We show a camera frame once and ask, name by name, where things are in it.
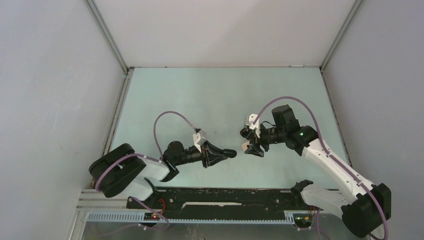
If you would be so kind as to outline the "black oval charging case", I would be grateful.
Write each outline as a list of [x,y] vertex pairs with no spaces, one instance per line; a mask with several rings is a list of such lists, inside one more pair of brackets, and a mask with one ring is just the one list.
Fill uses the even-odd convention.
[[237,156],[237,151],[234,149],[223,149],[221,154],[232,159]]

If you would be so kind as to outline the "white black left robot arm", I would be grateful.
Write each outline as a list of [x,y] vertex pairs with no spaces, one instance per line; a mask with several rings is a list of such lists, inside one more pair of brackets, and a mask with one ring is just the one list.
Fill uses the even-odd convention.
[[200,147],[184,148],[179,141],[168,144],[161,159],[136,153],[133,147],[124,143],[94,161],[88,168],[95,180],[94,188],[106,198],[119,194],[135,197],[145,208],[153,208],[158,194],[152,180],[169,182],[179,174],[177,166],[202,163],[204,168],[221,161],[235,158],[233,149],[221,149],[209,141]]

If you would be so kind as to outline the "pink charging case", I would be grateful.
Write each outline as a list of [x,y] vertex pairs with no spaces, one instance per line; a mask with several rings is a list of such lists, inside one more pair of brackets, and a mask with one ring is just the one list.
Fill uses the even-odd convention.
[[248,148],[249,148],[250,142],[246,141],[244,143],[241,144],[241,149],[243,152],[245,152]]

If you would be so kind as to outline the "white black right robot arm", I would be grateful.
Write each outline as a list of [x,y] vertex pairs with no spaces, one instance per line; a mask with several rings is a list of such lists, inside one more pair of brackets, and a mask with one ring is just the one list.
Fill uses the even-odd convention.
[[291,188],[291,204],[297,209],[318,207],[342,220],[358,238],[371,236],[379,227],[388,231],[391,218],[392,192],[383,183],[376,185],[344,162],[322,140],[316,129],[301,126],[289,105],[272,111],[274,125],[266,128],[257,114],[247,115],[240,135],[247,141],[245,154],[263,157],[273,144],[285,144],[300,157],[309,160],[333,180],[338,191],[319,187],[302,180]]

